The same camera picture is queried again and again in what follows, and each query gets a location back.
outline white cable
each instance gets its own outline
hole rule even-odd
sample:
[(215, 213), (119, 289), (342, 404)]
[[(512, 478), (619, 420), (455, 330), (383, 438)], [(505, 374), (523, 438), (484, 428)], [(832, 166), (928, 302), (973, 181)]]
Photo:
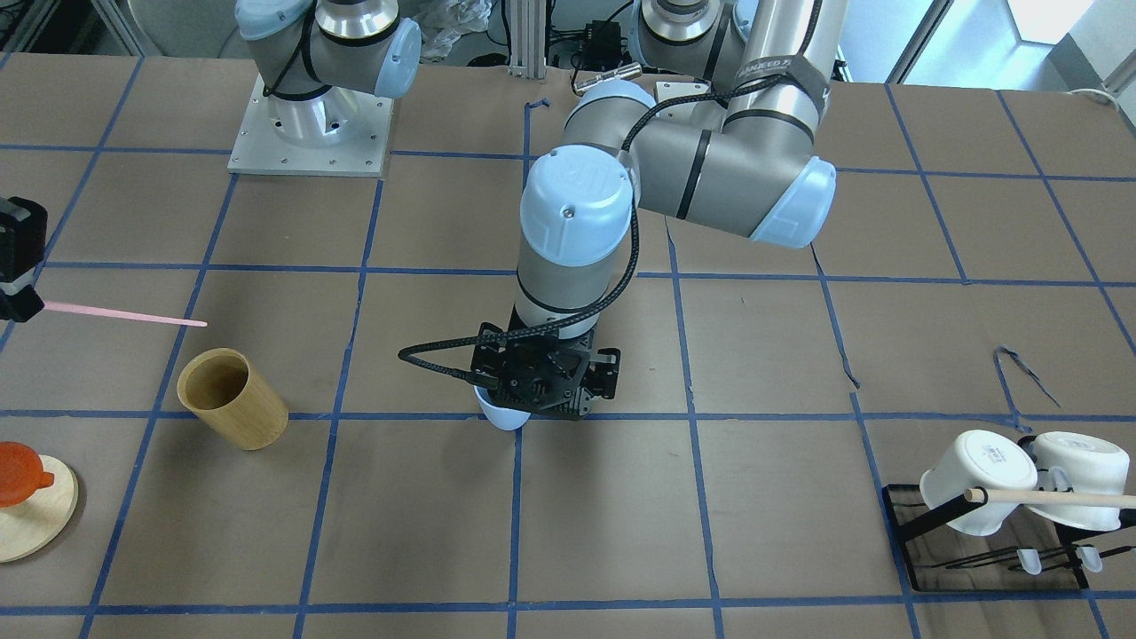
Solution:
[(1103, 101), (1110, 102), (1112, 108), (1117, 109), (1117, 113), (1120, 111), (1120, 102), (1117, 101), (1117, 97), (1108, 91), (1101, 91), (1100, 89), (1074, 89), (1072, 91), (1066, 91), (1066, 93), (1070, 96), (1095, 96), (1097, 98), (1103, 98)]

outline tiled tabletop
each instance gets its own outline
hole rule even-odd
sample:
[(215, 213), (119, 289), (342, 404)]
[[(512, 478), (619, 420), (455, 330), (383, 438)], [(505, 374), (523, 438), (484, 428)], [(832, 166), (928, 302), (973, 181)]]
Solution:
[[(1085, 591), (916, 592), (879, 498), (974, 428), (1136, 451), (1136, 141), (1109, 107), (834, 86), (815, 252), (643, 211), (599, 330), (617, 399), (501, 432), (395, 352), (507, 321), (567, 74), (424, 67), (383, 182), (229, 175), (254, 77), (0, 59), (0, 193), (51, 214), (40, 293), (210, 323), (3, 327), (0, 439), (83, 498), (0, 567), (0, 637), (1136, 637), (1136, 556)], [(291, 407), (261, 451), (170, 388), (218, 346)]]

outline pink straw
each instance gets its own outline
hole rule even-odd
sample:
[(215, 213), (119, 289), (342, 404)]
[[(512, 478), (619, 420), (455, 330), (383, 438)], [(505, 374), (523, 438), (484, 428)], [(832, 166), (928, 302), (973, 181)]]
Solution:
[(82, 306), (78, 304), (67, 304), (64, 301), (43, 300), (43, 308), (47, 310), (58, 310), (60, 313), (74, 313), (76, 315), (95, 315), (98, 317), (114, 317), (116, 320), (133, 320), (135, 322), (153, 322), (156, 324), (177, 324), (181, 326), (208, 326), (206, 322), (198, 320), (182, 320), (179, 317), (164, 317), (161, 315), (147, 315), (144, 313), (131, 313), (128, 310), (115, 310), (112, 308), (99, 308), (98, 306)]

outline cylindrical wooden container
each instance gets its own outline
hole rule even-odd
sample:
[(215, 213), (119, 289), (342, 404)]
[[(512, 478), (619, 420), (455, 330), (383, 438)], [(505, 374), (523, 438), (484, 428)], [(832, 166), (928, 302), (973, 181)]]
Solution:
[(264, 448), (287, 426), (287, 406), (249, 358), (231, 348), (194, 357), (177, 377), (177, 399), (245, 450)]

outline orange mug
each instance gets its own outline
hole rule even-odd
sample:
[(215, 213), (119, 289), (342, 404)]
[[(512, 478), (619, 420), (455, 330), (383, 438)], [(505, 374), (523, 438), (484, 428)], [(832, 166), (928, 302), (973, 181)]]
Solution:
[(0, 508), (22, 504), (55, 482), (56, 475), (43, 472), (43, 462), (34, 450), (15, 441), (0, 441)]

